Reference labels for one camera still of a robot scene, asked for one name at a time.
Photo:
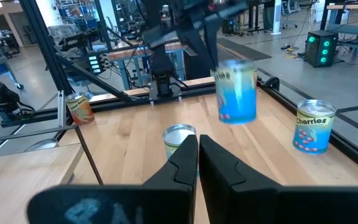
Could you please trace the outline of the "wooden workbench blue legs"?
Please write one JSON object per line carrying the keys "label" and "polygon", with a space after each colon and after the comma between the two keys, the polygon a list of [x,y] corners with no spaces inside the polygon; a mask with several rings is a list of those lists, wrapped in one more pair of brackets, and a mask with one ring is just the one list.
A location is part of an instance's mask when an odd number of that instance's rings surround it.
{"label": "wooden workbench blue legs", "polygon": [[[147,67],[153,58],[151,50],[146,46],[137,45],[136,41],[132,43],[135,45],[129,46],[125,42],[120,42],[108,53],[109,61],[117,66],[125,90],[144,86],[152,79],[147,73]],[[173,62],[176,75],[182,81],[186,80],[183,56],[186,49],[186,45],[175,40],[165,45],[165,51]]]}

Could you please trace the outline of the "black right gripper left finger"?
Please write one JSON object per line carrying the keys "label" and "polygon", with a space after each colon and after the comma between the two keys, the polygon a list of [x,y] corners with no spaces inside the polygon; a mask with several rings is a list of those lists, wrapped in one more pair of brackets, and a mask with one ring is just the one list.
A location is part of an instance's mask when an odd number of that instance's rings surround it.
{"label": "black right gripper left finger", "polygon": [[193,224],[198,140],[189,135],[141,185],[58,185],[27,206],[30,224]]}

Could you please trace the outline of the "silver frame bracket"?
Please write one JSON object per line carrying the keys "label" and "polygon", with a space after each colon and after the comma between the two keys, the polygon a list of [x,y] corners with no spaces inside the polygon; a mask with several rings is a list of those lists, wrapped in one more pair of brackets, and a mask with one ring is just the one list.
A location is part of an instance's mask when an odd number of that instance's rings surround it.
{"label": "silver frame bracket", "polygon": [[63,90],[60,90],[58,91],[58,113],[57,113],[59,127],[64,127],[65,115],[66,115],[65,94]]}

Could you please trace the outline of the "black floor mat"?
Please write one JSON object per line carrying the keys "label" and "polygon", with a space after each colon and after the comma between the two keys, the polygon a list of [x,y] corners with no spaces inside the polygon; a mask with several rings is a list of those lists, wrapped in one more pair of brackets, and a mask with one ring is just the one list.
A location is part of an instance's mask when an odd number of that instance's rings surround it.
{"label": "black floor mat", "polygon": [[255,61],[271,58],[270,55],[254,50],[250,47],[246,47],[245,45],[237,44],[225,38],[219,38],[218,45],[240,58],[248,58]]}

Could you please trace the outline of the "white tower fan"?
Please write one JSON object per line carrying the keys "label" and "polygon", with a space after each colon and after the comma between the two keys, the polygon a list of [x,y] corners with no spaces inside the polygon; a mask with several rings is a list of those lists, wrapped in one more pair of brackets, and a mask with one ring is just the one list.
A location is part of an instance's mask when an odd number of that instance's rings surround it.
{"label": "white tower fan", "polygon": [[274,0],[274,18],[273,18],[273,29],[272,35],[279,35],[280,32],[280,20],[281,20],[281,8],[282,0]]}

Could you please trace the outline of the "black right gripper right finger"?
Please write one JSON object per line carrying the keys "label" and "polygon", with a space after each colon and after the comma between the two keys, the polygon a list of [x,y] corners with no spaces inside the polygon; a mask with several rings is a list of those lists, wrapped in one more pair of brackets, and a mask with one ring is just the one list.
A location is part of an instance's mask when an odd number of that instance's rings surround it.
{"label": "black right gripper right finger", "polygon": [[284,186],[200,137],[210,224],[358,224],[358,187]]}

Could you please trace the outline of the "orange green beans can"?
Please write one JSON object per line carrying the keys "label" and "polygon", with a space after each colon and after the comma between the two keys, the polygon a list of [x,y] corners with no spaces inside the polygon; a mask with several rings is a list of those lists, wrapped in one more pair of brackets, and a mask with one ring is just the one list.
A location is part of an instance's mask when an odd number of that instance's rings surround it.
{"label": "orange green beans can", "polygon": [[71,117],[77,125],[94,121],[94,115],[88,98],[84,93],[73,93],[65,98]]}

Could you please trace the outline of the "wooden bench blue frame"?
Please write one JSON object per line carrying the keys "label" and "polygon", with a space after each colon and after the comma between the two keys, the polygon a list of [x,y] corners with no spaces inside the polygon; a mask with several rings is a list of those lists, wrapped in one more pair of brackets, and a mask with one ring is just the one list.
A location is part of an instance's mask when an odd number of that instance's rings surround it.
{"label": "wooden bench blue frame", "polygon": [[357,0],[325,0],[320,29],[356,35],[358,39],[358,26],[340,24],[344,11],[352,9],[358,9]]}

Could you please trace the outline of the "black lit switch panel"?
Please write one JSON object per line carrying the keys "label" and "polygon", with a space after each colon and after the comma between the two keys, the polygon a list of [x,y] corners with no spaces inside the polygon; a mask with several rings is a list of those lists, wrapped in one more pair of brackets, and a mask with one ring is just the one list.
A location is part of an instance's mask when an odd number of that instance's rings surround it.
{"label": "black lit switch panel", "polygon": [[87,57],[90,72],[94,75],[99,75],[103,71],[101,59],[99,55],[89,55]]}

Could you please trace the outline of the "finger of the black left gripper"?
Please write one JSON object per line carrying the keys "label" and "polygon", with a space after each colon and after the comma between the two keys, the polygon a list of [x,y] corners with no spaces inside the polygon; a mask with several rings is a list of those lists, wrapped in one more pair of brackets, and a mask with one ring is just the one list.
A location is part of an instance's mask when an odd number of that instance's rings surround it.
{"label": "finger of the black left gripper", "polygon": [[215,71],[216,68],[211,68],[212,63],[204,41],[204,31],[202,37],[198,29],[188,28],[180,30],[178,32],[178,37],[181,43],[189,46],[197,55],[201,57],[208,70]]}
{"label": "finger of the black left gripper", "polygon": [[219,66],[216,36],[218,29],[218,22],[207,22],[204,25],[204,41],[206,44],[208,55],[211,59],[211,68],[217,68]]}

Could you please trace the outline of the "black computer tower green lights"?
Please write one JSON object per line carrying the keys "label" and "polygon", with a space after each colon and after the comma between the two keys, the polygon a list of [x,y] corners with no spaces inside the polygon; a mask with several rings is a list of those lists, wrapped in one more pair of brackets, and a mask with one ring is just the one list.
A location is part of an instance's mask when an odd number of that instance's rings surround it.
{"label": "black computer tower green lights", "polygon": [[337,47],[338,33],[326,30],[308,32],[305,60],[314,68],[330,67]]}

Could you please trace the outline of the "black aluminium rig frame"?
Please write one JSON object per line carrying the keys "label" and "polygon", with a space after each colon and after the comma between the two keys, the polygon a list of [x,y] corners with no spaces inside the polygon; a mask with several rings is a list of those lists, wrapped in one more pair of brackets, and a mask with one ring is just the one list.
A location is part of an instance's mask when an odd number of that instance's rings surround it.
{"label": "black aluminium rig frame", "polygon": [[172,101],[176,97],[188,98],[198,95],[206,95],[216,91],[216,85],[212,84],[211,81],[208,81],[205,84],[195,85],[187,85],[181,80],[174,82],[173,78],[176,77],[175,72],[174,76],[171,77],[171,82],[173,83],[171,86],[173,91],[172,96],[165,98],[157,96],[157,91],[155,89],[156,84],[153,80],[152,89],[149,93],[141,94],[140,98],[129,96],[127,93],[119,91],[118,89],[96,78],[90,72],[60,54],[59,49],[52,42],[52,37],[48,34],[47,26],[42,19],[41,8],[37,4],[36,0],[22,0],[21,7],[26,16],[29,18],[30,25],[35,32],[38,45],[47,64],[47,68],[50,70],[51,76],[58,90],[64,90],[69,94],[73,93],[72,87],[69,85],[67,76],[63,70],[64,67],[68,67],[89,80],[91,83],[114,96],[114,99],[112,100],[102,100],[99,103],[92,103],[91,108],[97,112],[144,105],[146,102],[152,101],[152,95],[156,95],[157,102],[166,102]]}

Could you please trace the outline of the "blue cherries can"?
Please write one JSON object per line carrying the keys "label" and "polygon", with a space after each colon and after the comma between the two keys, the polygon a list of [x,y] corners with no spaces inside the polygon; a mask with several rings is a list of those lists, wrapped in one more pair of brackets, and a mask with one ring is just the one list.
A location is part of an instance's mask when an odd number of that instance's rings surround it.
{"label": "blue cherries can", "polygon": [[323,154],[329,146],[337,109],[324,100],[298,103],[293,146],[307,154]]}
{"label": "blue cherries can", "polygon": [[252,60],[223,61],[213,72],[218,117],[223,123],[246,124],[257,117],[257,69]]}

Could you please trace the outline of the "pale green labelled can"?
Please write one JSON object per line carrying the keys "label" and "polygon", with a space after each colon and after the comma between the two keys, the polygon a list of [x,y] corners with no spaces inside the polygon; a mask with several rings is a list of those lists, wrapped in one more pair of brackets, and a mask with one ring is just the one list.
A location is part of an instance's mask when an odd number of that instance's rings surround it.
{"label": "pale green labelled can", "polygon": [[196,135],[196,129],[189,124],[175,124],[163,132],[162,139],[168,159],[188,135]]}

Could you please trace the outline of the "black clamp bracket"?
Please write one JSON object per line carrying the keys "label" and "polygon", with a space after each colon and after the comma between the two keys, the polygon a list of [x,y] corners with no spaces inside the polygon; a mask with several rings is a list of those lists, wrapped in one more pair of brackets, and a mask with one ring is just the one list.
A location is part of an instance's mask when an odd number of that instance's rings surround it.
{"label": "black clamp bracket", "polygon": [[280,91],[280,79],[277,77],[271,77],[264,82],[263,86],[276,91]]}

